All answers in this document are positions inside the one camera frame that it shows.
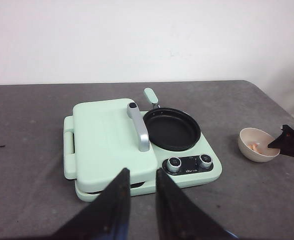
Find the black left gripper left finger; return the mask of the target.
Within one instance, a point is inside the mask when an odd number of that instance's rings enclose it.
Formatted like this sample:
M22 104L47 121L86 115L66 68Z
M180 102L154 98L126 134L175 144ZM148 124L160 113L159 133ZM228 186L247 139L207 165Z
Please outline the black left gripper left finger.
M124 168L87 207L69 220L55 240L125 240L130 217L130 175Z

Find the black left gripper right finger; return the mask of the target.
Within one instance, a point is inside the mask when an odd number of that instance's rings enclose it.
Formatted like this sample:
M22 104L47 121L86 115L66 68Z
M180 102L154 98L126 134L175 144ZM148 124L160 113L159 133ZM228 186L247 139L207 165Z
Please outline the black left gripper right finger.
M156 215L161 240L232 240L160 168L156 172Z

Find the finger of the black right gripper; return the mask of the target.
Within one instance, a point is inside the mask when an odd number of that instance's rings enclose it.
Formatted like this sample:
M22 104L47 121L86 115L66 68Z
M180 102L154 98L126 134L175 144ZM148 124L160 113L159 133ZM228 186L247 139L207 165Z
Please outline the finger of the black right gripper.
M282 134L268 144L268 148L280 149L280 154L294 157L294 130L287 124L282 126Z

